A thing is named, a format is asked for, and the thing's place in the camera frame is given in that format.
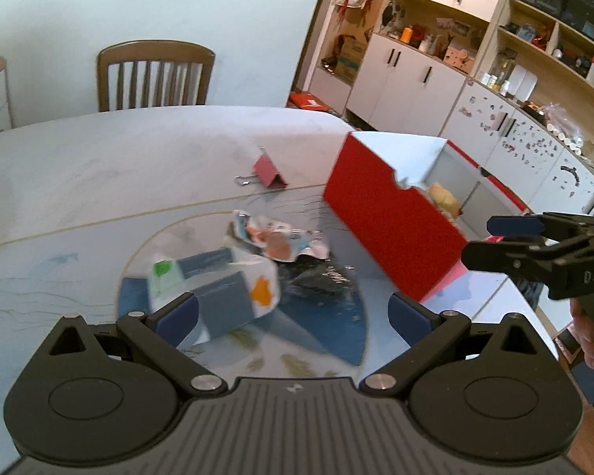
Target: red box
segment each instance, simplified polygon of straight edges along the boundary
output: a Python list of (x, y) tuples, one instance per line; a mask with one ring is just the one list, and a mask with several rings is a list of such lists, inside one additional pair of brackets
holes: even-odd
[(411, 134), (350, 133), (324, 190), (337, 216), (398, 289), (416, 301), (434, 292), (467, 244), (463, 232), (418, 189), (432, 182), (459, 200), (458, 223), (473, 236), (469, 239), (488, 235), (492, 215), (519, 215), (526, 208), (446, 140)]

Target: bottle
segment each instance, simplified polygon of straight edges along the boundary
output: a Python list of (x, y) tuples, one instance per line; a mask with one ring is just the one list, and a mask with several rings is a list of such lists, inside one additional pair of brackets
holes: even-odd
[(406, 43), (409, 44), (411, 38), (413, 35), (413, 30), (411, 27), (405, 27), (405, 29), (403, 30), (403, 33), (400, 36), (400, 41), (402, 43)]
[(494, 89), (495, 91), (499, 91), (501, 89), (502, 85), (504, 85), (504, 82), (508, 80), (508, 77), (510, 77), (512, 69), (515, 67), (516, 57), (517, 53), (509, 48), (497, 54), (495, 62), (493, 63), (493, 67), (489, 72), (491, 77), (495, 77), (495, 81), (493, 82), (491, 89)]

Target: plastic bag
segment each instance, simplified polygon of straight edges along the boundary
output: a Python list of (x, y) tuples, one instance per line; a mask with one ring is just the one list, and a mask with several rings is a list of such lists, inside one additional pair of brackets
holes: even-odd
[(282, 263), (278, 267), (279, 279), (297, 289), (336, 296), (352, 288), (349, 268), (333, 259), (302, 255), (294, 263)]
[(233, 211), (233, 231), (236, 238), (261, 249), (269, 259), (293, 262), (299, 255), (327, 259), (330, 248), (318, 230), (293, 228), (288, 223), (257, 218), (236, 209)]
[(570, 118), (564, 107), (560, 104), (548, 104), (543, 106), (541, 110), (543, 110), (546, 123), (551, 124), (554, 128), (558, 128), (563, 132), (565, 137), (574, 139), (578, 147), (583, 145), (581, 127)]

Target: red binder clip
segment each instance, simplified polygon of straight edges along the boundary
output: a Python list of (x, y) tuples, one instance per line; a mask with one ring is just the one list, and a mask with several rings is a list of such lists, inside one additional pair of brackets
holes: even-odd
[(273, 164), (263, 147), (260, 147), (262, 154), (253, 165), (253, 175), (247, 177), (236, 177), (236, 183), (239, 185), (249, 185), (251, 182), (261, 183), (269, 189), (283, 189), (288, 184), (282, 178), (279, 170)]

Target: cardboard box on shelf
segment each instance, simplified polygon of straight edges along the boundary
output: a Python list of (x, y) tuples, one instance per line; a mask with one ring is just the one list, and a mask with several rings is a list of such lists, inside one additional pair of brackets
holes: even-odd
[(340, 79), (353, 84), (358, 74), (358, 67), (361, 65), (363, 56), (366, 54), (367, 45), (356, 39), (346, 37), (337, 61), (334, 74)]

